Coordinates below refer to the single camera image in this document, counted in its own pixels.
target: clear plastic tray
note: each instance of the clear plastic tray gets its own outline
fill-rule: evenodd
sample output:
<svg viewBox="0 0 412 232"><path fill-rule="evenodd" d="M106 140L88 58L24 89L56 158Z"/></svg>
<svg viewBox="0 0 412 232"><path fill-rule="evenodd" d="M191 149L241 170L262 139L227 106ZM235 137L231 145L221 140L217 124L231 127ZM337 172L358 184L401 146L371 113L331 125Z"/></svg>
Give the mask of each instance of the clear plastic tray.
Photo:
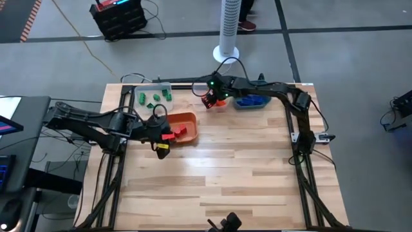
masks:
<svg viewBox="0 0 412 232"><path fill-rule="evenodd" d="M137 113L144 119L148 119L150 115L153 114L153 109L149 109L147 105L151 103L153 106L157 104L163 104L167 112L173 110L173 94L172 100L166 101L166 97L163 96L162 90L167 90L167 93L172 94L172 86L169 82L162 82L158 84L150 84L145 86L137 86L135 88L135 110ZM144 105L139 104L140 94L144 93L146 95L146 101ZM155 101L153 99L153 95L157 94L160 96L160 101ZM157 109L161 115L164 114L164 110L161 107L157 107Z"/></svg>

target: green toy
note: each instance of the green toy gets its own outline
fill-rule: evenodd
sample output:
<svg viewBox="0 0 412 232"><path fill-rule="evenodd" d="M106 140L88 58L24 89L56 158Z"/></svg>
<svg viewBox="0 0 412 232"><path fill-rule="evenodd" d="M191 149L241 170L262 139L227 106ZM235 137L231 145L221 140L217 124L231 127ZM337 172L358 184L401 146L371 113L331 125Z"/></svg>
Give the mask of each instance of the green toy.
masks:
<svg viewBox="0 0 412 232"><path fill-rule="evenodd" d="M153 99L154 99L155 101L160 101L160 96L157 95L157 94L154 94L154 95L153 95Z"/></svg>
<svg viewBox="0 0 412 232"><path fill-rule="evenodd" d="M171 93L167 94L166 101L172 101L172 94Z"/></svg>
<svg viewBox="0 0 412 232"><path fill-rule="evenodd" d="M167 89L162 90L163 97L167 97L167 94L168 94Z"/></svg>
<svg viewBox="0 0 412 232"><path fill-rule="evenodd" d="M139 104L141 104L142 106L145 104L146 102L146 95L144 93L140 93L139 95Z"/></svg>

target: yellow object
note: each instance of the yellow object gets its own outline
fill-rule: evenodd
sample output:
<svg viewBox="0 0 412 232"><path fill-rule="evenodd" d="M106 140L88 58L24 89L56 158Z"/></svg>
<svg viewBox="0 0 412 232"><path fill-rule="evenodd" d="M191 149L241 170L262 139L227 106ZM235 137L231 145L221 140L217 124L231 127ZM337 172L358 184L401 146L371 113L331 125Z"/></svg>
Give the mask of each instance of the yellow object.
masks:
<svg viewBox="0 0 412 232"><path fill-rule="evenodd" d="M158 148L169 149L169 145L167 144L157 144Z"/></svg>

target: concrete floor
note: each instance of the concrete floor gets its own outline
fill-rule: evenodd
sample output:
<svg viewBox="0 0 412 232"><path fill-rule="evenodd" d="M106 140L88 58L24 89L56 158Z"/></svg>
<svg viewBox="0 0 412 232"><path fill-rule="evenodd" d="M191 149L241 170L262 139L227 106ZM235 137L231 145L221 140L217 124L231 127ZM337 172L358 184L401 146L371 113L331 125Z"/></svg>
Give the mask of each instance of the concrete floor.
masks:
<svg viewBox="0 0 412 232"><path fill-rule="evenodd" d="M83 36L98 35L88 8L93 0L56 0ZM218 0L157 0L167 33L218 31ZM411 24L409 0L282 0L288 28L395 26ZM150 11L153 5L142 4ZM256 0L259 30L280 29L273 0ZM160 33L157 21L146 30ZM44 0L29 38L76 36L50 0ZM315 84L328 119L333 159L350 224L359 229L410 231L412 227L412 134L410 128L386 133L380 116L389 100L411 90L412 30L290 34L302 82ZM165 79L197 77L217 67L211 56L218 37L131 39L117 43L88 41L95 55L116 73L94 60L82 42L0 44L2 95L50 95L55 98L101 101L107 83L140 72ZM251 79L263 72L269 81L292 82L281 34L241 35L237 47ZM229 74L242 75L239 65ZM98 110L99 104L76 103ZM59 141L43 140L39 160L62 161L71 153ZM46 160L35 164L44 169ZM67 229L72 220L41 217L37 231Z"/></svg>

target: wooden tabletop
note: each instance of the wooden tabletop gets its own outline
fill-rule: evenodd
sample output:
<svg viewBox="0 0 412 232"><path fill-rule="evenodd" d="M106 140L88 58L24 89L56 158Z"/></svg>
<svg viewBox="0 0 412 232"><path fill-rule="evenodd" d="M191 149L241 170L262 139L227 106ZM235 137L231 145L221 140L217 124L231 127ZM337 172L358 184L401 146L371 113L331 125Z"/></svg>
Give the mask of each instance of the wooden tabletop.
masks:
<svg viewBox="0 0 412 232"><path fill-rule="evenodd" d="M317 103L313 85L298 87ZM121 88L121 84L106 86L101 112L118 107ZM264 109L251 111L236 111L231 104L225 111L206 110L189 90L173 90L173 101L169 113L196 114L198 140L172 148L164 160L157 159L150 145L129 141L115 229L209 229L208 218L219 223L232 211L243 222L241 229L305 228L295 168L288 163L292 150L285 109L278 99L273 98ZM314 132L324 130L313 106L310 124ZM329 146L315 148L331 157ZM91 211L101 157L101 149L93 147L77 224ZM107 160L100 171L97 200ZM347 224L332 164L316 153L312 164L320 198ZM315 224L310 197L308 201ZM104 225L108 224L110 202Z"/></svg>

